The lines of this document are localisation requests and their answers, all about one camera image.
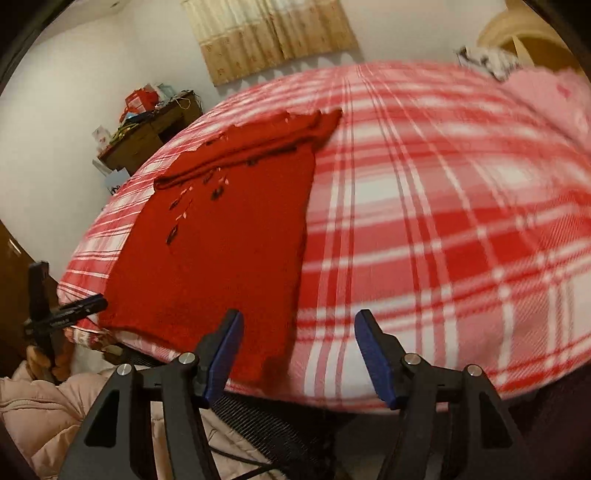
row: wooden desk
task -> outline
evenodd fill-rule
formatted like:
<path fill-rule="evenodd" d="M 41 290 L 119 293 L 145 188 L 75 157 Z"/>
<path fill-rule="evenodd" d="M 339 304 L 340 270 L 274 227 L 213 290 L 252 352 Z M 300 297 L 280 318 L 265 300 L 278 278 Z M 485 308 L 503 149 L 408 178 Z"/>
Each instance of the wooden desk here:
<path fill-rule="evenodd" d="M 133 175 L 156 151 L 203 112 L 193 92 L 187 92 L 154 111 L 143 123 L 127 132 L 99 156 L 111 170 L 126 168 Z"/>

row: plaid bedspread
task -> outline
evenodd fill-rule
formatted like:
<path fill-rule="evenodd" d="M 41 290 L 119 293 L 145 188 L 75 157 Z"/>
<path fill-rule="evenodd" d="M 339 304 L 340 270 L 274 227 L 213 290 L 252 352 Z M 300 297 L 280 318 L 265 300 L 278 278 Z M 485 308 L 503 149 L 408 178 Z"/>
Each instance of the plaid bedspread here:
<path fill-rule="evenodd" d="M 429 362 L 481 365 L 505 396 L 591 357 L 588 156 L 493 80 L 443 64 L 311 70 L 220 103 L 113 197 L 74 252 L 60 300 L 105 290 L 154 177 L 179 153 L 265 112 L 335 107 L 343 119 L 317 154 L 296 343 L 275 398 L 383 408 L 355 342 L 361 308 Z M 96 331 L 85 320 L 71 334 L 88 343 Z"/>

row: clamp jaw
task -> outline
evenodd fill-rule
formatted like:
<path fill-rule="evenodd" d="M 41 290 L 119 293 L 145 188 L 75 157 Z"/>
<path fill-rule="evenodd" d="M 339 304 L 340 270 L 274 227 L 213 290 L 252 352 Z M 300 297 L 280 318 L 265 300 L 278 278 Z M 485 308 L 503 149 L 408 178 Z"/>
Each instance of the clamp jaw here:
<path fill-rule="evenodd" d="M 162 401 L 173 477 L 219 480 L 198 408 L 222 394 L 243 331 L 242 314 L 228 310 L 216 332 L 170 364 L 142 371 L 118 366 L 74 438 L 59 479 L 157 480 L 150 402 Z"/>
<path fill-rule="evenodd" d="M 378 480 L 424 479 L 438 402 L 448 402 L 452 415 L 442 480 L 535 478 L 523 438 L 482 368 L 433 367 L 383 333 L 369 310 L 355 316 L 355 336 L 376 393 L 404 413 Z"/>
<path fill-rule="evenodd" d="M 64 305 L 55 311 L 49 308 L 49 302 L 45 294 L 43 282 L 49 277 L 49 264 L 38 262 L 29 265 L 28 293 L 29 293 L 29 319 L 24 323 L 25 337 L 43 351 L 51 361 L 51 367 L 55 366 L 56 354 L 51 342 L 51 334 L 62 330 L 88 315 L 99 313 L 107 308 L 107 301 L 102 295 L 93 295 L 83 300 L 78 300 Z M 49 373 L 48 380 L 55 379 Z"/>

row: curtain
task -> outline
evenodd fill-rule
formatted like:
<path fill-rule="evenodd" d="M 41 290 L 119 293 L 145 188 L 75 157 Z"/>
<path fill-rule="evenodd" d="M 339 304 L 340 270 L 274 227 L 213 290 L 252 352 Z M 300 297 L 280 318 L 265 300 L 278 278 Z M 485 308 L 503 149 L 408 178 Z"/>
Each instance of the curtain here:
<path fill-rule="evenodd" d="M 214 85 L 357 48 L 339 0 L 182 0 Z"/>

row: cabinet door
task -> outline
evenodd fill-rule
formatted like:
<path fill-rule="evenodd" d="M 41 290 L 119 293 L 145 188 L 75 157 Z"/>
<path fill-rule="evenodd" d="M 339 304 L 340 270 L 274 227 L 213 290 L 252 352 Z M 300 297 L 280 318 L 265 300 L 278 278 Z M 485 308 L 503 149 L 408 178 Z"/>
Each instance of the cabinet door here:
<path fill-rule="evenodd" d="M 0 376 L 10 376 L 25 358 L 22 324 L 29 315 L 28 267 L 33 259 L 0 222 Z M 50 304 L 57 305 L 57 283 L 46 280 Z"/>

